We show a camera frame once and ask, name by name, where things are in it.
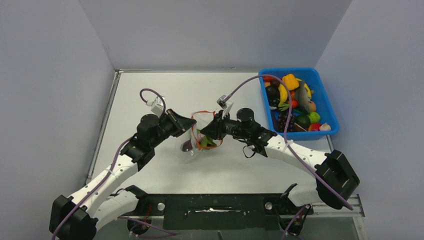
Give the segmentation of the green leafy vegetable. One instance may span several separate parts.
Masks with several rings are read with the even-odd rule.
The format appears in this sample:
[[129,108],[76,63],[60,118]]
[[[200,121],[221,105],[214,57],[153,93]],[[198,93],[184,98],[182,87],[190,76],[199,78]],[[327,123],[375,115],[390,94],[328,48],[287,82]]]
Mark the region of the green leafy vegetable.
[[197,147],[199,150],[209,150],[209,149],[217,148],[219,146],[215,140],[200,133],[199,130],[197,130],[196,141],[197,141]]

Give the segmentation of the purple eggplant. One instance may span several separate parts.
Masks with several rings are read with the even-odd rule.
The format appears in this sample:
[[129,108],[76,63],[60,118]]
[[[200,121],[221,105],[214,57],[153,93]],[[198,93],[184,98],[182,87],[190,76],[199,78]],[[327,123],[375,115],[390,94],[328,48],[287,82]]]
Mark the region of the purple eggplant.
[[181,150],[183,152],[189,152],[193,149],[193,144],[191,140],[187,140],[181,144]]

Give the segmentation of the dark purple plum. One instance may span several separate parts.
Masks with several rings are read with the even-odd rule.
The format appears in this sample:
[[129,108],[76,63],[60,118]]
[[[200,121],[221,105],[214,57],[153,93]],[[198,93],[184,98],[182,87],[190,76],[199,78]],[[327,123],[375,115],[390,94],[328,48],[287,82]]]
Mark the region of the dark purple plum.
[[266,96],[268,99],[274,100],[280,98],[280,91],[277,87],[269,85],[265,88]]

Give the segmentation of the grey fish toy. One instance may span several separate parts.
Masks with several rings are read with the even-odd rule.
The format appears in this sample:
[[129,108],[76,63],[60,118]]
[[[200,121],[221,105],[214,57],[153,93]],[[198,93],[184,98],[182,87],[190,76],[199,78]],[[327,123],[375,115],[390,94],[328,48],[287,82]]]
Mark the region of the grey fish toy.
[[310,102],[311,99],[308,98],[307,91],[304,88],[304,81],[299,81],[299,87],[295,91],[295,98],[298,101],[298,108],[301,112],[305,114],[310,114]]

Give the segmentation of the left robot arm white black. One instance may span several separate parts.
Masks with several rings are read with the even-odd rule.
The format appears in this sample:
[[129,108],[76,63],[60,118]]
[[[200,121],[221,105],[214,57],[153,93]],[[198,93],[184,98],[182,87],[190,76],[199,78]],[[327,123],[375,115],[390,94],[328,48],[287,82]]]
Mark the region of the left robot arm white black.
[[70,196],[60,195],[55,199],[49,222],[52,239],[92,240],[109,222],[134,211],[142,192],[139,188],[134,193],[110,195],[155,156],[155,147],[169,137],[183,135],[196,123],[172,109],[161,116],[144,115],[136,133],[118,147],[105,170]]

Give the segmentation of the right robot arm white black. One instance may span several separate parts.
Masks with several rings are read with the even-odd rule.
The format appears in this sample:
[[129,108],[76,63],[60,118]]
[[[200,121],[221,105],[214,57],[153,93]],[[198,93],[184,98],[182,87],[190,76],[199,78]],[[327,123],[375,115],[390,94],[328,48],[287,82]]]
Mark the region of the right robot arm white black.
[[283,194],[281,207],[286,213],[295,213],[301,206],[315,203],[324,203],[336,210],[353,209],[348,200],[360,180],[341,151],[318,151],[288,141],[256,122],[250,108],[238,110],[235,120],[220,110],[200,133],[219,141],[232,136],[256,154],[281,160],[310,174],[314,182],[294,183]]

